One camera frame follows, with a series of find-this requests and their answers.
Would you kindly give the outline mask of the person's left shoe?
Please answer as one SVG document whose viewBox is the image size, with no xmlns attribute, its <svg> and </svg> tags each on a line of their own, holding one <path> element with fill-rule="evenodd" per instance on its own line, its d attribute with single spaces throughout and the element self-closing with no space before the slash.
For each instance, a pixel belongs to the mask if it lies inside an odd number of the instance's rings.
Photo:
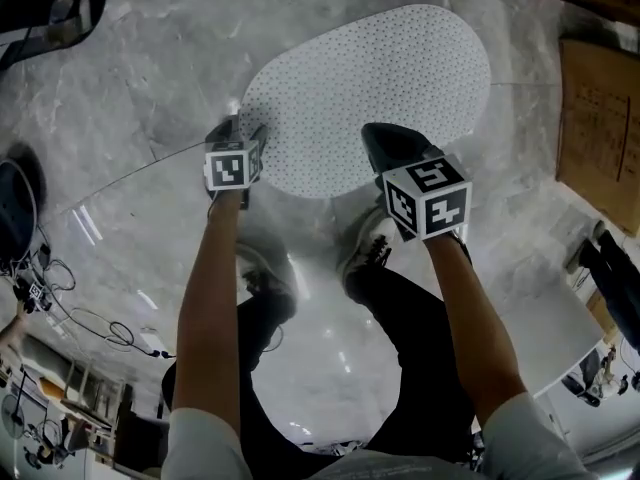
<svg viewBox="0 0 640 480">
<path fill-rule="evenodd" d="M 236 273 L 241 286 L 251 295 L 276 294 L 296 298 L 288 275 L 283 275 L 255 248 L 237 242 Z"/>
</svg>

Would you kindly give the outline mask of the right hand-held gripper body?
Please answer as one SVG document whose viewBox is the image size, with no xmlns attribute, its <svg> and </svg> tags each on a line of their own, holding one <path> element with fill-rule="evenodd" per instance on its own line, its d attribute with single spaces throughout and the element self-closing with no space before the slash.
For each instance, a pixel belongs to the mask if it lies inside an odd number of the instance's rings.
<svg viewBox="0 0 640 480">
<path fill-rule="evenodd" d="M 406 241 L 463 231 L 469 223 L 472 181 L 453 154 L 384 155 L 381 191 L 381 207 Z"/>
</svg>

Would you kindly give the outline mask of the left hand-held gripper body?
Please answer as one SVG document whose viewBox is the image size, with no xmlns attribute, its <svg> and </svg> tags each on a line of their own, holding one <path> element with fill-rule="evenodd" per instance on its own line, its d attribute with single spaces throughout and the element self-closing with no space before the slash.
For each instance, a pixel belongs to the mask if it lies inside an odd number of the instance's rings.
<svg viewBox="0 0 640 480">
<path fill-rule="evenodd" d="M 206 146 L 203 175 L 213 202 L 223 192 L 242 193 L 241 210 L 249 208 L 249 191 L 262 170 L 260 140 L 223 140 Z"/>
</svg>

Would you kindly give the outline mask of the person's black trousers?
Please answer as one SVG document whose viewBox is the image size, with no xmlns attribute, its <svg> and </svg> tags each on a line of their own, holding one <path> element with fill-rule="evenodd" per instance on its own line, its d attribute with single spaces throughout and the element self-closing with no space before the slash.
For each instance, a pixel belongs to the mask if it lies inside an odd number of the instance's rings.
<svg viewBox="0 0 640 480">
<path fill-rule="evenodd" d="M 346 292 L 366 307 L 398 354 L 401 382 L 397 404 L 363 448 L 400 456 L 435 456 L 463 461 L 471 447 L 472 404 L 461 387 L 444 304 L 420 286 L 383 267 L 363 267 L 346 281 Z M 291 317 L 293 298 L 263 294 L 236 304 L 239 345 L 240 440 L 251 467 L 269 459 L 292 461 L 293 480 L 315 473 L 341 457 L 306 452 L 271 423 L 253 387 L 252 375 L 278 324 Z M 162 389 L 171 409 L 176 363 Z"/>
</svg>

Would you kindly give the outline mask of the spare hand-held gripper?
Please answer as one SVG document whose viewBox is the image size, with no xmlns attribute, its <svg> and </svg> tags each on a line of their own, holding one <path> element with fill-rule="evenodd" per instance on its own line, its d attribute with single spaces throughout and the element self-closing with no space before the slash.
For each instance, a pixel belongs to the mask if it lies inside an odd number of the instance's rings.
<svg viewBox="0 0 640 480">
<path fill-rule="evenodd" d="M 27 314 L 48 312 L 51 308 L 51 302 L 46 298 L 44 287 L 38 281 L 19 278 L 14 286 L 14 293 Z"/>
</svg>

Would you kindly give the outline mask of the person's grey shirt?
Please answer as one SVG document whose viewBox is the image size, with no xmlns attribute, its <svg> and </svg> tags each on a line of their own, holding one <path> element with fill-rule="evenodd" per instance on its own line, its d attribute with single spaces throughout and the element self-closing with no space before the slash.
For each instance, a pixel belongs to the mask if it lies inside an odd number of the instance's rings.
<svg viewBox="0 0 640 480">
<path fill-rule="evenodd" d="M 598 480 L 555 432 L 527 393 L 502 404 L 483 427 L 478 472 L 435 456 L 400 456 L 360 449 L 303 480 Z M 170 418 L 161 480 L 293 480 L 284 458 L 251 467 L 238 436 L 222 419 L 197 409 Z"/>
</svg>

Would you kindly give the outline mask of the person's left forearm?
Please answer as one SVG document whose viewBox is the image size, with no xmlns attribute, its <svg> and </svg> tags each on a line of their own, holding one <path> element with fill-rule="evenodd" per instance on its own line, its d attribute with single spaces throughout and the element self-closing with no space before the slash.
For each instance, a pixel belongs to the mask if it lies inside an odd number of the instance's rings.
<svg viewBox="0 0 640 480">
<path fill-rule="evenodd" d="M 211 206 L 179 313 L 172 407 L 213 414 L 240 429 L 236 239 L 240 191 Z"/>
</svg>

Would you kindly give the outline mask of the person's right shoe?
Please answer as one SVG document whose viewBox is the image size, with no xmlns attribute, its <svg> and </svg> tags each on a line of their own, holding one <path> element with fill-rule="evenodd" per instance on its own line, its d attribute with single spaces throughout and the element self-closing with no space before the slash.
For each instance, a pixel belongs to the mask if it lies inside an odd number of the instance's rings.
<svg viewBox="0 0 640 480">
<path fill-rule="evenodd" d="M 384 267 L 391 255 L 397 227 L 395 221 L 379 207 L 370 209 L 354 222 L 352 241 L 340 255 L 338 274 L 343 285 L 347 278 L 363 267 Z"/>
</svg>

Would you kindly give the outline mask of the person's shoe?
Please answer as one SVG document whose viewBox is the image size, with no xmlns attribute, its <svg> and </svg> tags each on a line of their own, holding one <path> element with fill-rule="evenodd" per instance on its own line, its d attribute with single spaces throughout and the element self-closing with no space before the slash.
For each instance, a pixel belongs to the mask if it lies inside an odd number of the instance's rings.
<svg viewBox="0 0 640 480">
<path fill-rule="evenodd" d="M 338 274 L 343 285 L 347 278 L 363 267 L 384 267 L 391 255 L 397 227 L 395 221 L 379 207 L 370 209 L 354 222 L 352 241 L 340 255 Z"/>
<path fill-rule="evenodd" d="M 283 275 L 255 248 L 237 242 L 236 273 L 241 286 L 251 295 L 276 294 L 296 298 L 288 275 Z"/>
</svg>

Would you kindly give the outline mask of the person's right forearm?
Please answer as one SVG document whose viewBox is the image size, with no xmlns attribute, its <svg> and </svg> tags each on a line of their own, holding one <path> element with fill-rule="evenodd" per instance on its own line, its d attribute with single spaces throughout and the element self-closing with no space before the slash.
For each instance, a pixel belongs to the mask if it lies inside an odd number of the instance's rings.
<svg viewBox="0 0 640 480">
<path fill-rule="evenodd" d="M 458 376 L 481 425 L 526 391 L 507 330 L 461 245 L 448 235 L 424 241 L 441 289 Z"/>
</svg>

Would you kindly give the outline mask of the black mesh wastebasket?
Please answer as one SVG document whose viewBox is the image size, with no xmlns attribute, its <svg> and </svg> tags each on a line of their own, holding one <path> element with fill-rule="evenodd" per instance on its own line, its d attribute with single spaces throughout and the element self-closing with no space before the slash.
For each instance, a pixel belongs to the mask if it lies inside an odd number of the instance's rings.
<svg viewBox="0 0 640 480">
<path fill-rule="evenodd" d="M 88 37 L 106 0 L 0 0 L 0 73 Z"/>
</svg>

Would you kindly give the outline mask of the white oval bath mat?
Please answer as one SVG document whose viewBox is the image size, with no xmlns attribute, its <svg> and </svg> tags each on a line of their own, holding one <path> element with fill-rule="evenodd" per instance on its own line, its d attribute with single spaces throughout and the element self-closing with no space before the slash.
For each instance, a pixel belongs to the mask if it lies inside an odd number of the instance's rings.
<svg viewBox="0 0 640 480">
<path fill-rule="evenodd" d="M 340 26 L 279 55 L 246 90 L 239 125 L 265 126 L 260 178 L 329 199 L 374 180 L 361 139 L 371 122 L 445 146 L 469 133 L 491 85 L 486 50 L 453 12 L 407 5 Z"/>
</svg>

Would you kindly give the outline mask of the light brown cardboard box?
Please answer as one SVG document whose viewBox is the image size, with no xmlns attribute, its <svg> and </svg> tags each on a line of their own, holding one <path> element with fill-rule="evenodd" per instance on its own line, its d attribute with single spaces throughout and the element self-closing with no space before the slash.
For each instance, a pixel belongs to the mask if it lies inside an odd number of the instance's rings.
<svg viewBox="0 0 640 480">
<path fill-rule="evenodd" d="M 556 179 L 640 234 L 640 54 L 563 39 Z"/>
</svg>

